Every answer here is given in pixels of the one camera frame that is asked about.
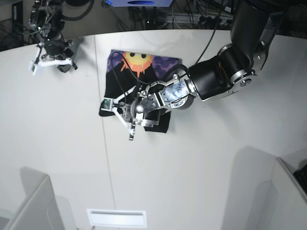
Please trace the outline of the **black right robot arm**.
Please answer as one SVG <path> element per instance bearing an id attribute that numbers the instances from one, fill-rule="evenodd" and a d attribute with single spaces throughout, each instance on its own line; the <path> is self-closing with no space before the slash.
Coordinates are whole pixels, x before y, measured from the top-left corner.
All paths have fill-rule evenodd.
<path id="1" fill-rule="evenodd" d="M 29 26 L 33 31 L 30 35 L 37 40 L 38 48 L 34 60 L 29 64 L 33 74 L 51 66 L 63 73 L 78 68 L 72 60 L 73 41 L 65 40 L 62 35 L 65 25 L 62 20 L 63 3 L 63 0 L 36 0 L 31 9 Z"/>

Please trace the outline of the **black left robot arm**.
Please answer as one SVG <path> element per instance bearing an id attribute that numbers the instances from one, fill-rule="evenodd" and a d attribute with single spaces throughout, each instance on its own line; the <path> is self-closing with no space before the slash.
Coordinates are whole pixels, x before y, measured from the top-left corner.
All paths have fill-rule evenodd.
<path id="1" fill-rule="evenodd" d="M 173 70 L 161 80 L 142 83 L 123 108 L 122 123 L 134 139 L 136 126 L 152 128 L 169 109 L 186 109 L 202 101 L 227 97 L 250 84 L 264 67 L 269 48 L 290 6 L 287 0 L 240 0 L 231 27 L 231 42 L 211 59 L 196 61 L 184 75 Z"/>

